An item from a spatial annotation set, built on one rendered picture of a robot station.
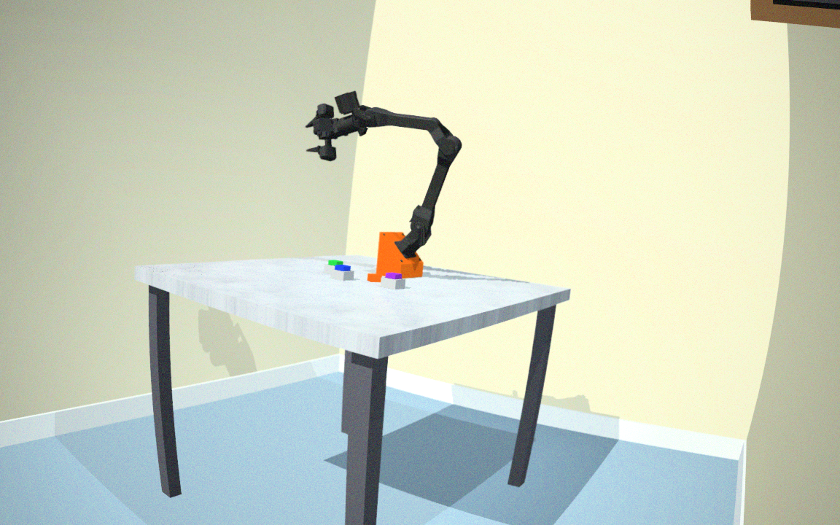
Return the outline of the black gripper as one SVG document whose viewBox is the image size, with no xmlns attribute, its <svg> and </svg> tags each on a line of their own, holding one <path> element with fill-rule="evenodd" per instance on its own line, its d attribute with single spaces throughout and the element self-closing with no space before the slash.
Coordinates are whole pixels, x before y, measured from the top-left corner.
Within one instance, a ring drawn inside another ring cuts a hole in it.
<svg viewBox="0 0 840 525">
<path fill-rule="evenodd" d="M 334 117 L 334 107 L 330 106 L 330 104 L 318 104 L 316 111 L 316 117 L 312 120 L 312 122 L 306 124 L 306 128 L 313 127 L 314 120 L 317 120 L 318 117 Z M 348 136 L 341 130 L 341 117 L 336 117 L 334 123 L 332 124 L 333 130 L 335 130 L 335 134 L 330 136 L 328 139 L 324 140 L 324 145 L 322 147 L 311 147 L 307 149 L 306 152 L 318 152 L 321 160 L 327 160 L 327 162 L 333 162 L 336 158 L 336 148 L 331 147 L 331 139 L 338 139 L 341 136 Z"/>
</svg>

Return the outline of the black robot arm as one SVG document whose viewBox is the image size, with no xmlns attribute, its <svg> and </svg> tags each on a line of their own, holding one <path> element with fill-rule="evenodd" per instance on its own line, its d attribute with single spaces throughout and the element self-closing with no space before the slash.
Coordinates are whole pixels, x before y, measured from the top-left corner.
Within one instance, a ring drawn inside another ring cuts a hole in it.
<svg viewBox="0 0 840 525">
<path fill-rule="evenodd" d="M 403 257 L 416 258 L 416 252 L 424 246 L 432 236 L 432 224 L 435 218 L 435 206 L 439 200 L 441 188 L 446 181 L 446 175 L 451 164 L 462 147 L 462 141 L 449 132 L 437 117 L 422 117 L 416 115 L 398 114 L 387 109 L 359 105 L 357 92 L 340 94 L 334 97 L 339 113 L 348 115 L 341 118 L 341 130 L 345 134 L 359 132 L 359 136 L 366 134 L 369 128 L 379 128 L 393 125 L 401 128 L 421 129 L 429 131 L 434 143 L 439 147 L 437 164 L 429 189 L 424 196 L 422 206 L 418 205 L 411 214 L 410 232 L 394 245 Z M 314 120 L 314 134 L 319 140 L 328 139 L 335 134 L 331 117 L 318 117 Z"/>
</svg>

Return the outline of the purple button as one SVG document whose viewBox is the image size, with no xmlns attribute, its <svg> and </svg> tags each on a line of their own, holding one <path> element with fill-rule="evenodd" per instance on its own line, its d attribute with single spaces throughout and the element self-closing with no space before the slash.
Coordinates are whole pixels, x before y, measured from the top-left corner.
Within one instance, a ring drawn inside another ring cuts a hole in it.
<svg viewBox="0 0 840 525">
<path fill-rule="evenodd" d="M 386 278 L 381 278 L 380 288 L 405 289 L 405 279 L 401 279 L 401 273 L 386 273 Z"/>
</svg>

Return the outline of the green button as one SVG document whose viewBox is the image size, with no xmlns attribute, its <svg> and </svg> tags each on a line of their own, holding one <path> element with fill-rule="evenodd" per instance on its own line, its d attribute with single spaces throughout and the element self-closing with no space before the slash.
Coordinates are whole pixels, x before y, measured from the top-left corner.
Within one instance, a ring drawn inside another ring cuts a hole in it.
<svg viewBox="0 0 840 525">
<path fill-rule="evenodd" d="M 342 265 L 342 260 L 329 260 L 329 265 L 324 265 L 324 273 L 330 273 L 331 269 L 335 269 L 336 265 Z"/>
</svg>

